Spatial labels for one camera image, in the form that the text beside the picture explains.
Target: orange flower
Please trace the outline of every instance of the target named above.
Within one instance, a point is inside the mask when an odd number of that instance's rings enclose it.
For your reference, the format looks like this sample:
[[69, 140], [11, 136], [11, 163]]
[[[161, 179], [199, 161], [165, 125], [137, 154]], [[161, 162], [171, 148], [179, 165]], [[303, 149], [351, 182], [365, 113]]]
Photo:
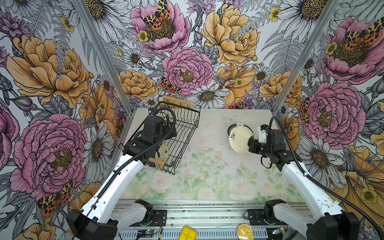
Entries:
[[[264, 84], [260, 87], [260, 97], [271, 99], [272, 97], [279, 95], [283, 89], [288, 76], [291, 71], [285, 72], [284, 74], [278, 73], [267, 78], [268, 84]], [[298, 100], [301, 98], [301, 85], [303, 83], [303, 77], [298, 76], [296, 82], [293, 84], [291, 90], [288, 93], [285, 102], [293, 108], [298, 104]]]
[[52, 39], [46, 39], [43, 43], [39, 38], [23, 35], [21, 40], [15, 37], [13, 44], [24, 58], [8, 56], [7, 70], [21, 88], [18, 91], [22, 96], [44, 96], [41, 104], [46, 104], [55, 94], [65, 98], [70, 108], [75, 108], [91, 92], [88, 70], [74, 49], [67, 48], [59, 81], [56, 59], [59, 46]]
[[114, 136], [113, 104], [107, 95], [107, 90], [103, 89], [100, 83], [97, 84], [96, 90], [92, 91], [92, 97], [86, 97], [79, 109], [80, 122], [85, 126], [97, 125], [98, 127], [103, 122], [107, 125], [109, 133]]
[[[344, 161], [347, 161], [349, 170], [340, 171], [347, 180], [343, 189], [335, 188], [335, 193], [352, 202], [377, 222], [384, 224], [384, 162], [373, 154], [367, 147], [349, 146]], [[362, 216], [354, 209], [341, 202], [347, 212]]]
[[18, 235], [14, 240], [54, 240], [56, 238], [56, 227], [39, 223], [32, 224], [25, 232]]
[[[249, 28], [251, 22], [248, 16], [240, 14], [239, 9], [225, 4], [221, 16], [211, 12], [203, 25], [201, 34], [209, 41], [205, 45], [217, 46], [219, 63], [242, 66], [248, 61], [247, 58], [255, 55], [260, 32], [257, 32], [257, 27], [251, 31], [246, 29], [246, 25]], [[244, 31], [244, 34], [234, 36], [239, 31]]]
[[229, 89], [229, 95], [225, 96], [225, 104], [235, 103], [246, 95], [245, 91], [250, 92], [252, 90], [252, 80], [255, 75], [255, 68], [240, 68], [229, 64], [225, 67], [220, 67], [214, 75], [218, 79], [222, 79], [225, 82], [224, 88]]
[[300, 129], [299, 129], [299, 119], [294, 118], [293, 116], [288, 119], [288, 116], [282, 119], [282, 124], [287, 132], [288, 138], [291, 142], [291, 145], [294, 150], [296, 150], [300, 141]]
[[[158, 93], [156, 82], [147, 77], [143, 72], [136, 72], [134, 70], [123, 71], [119, 74], [118, 78], [128, 99], [134, 96], [144, 100], [144, 98], [155, 96]], [[116, 98], [119, 98], [116, 89], [114, 90], [114, 95]]]
[[86, 204], [92, 198], [92, 196], [96, 194], [101, 185], [102, 184], [100, 182], [92, 182], [85, 185], [77, 198], [71, 202], [70, 209], [80, 210], [83, 205]]

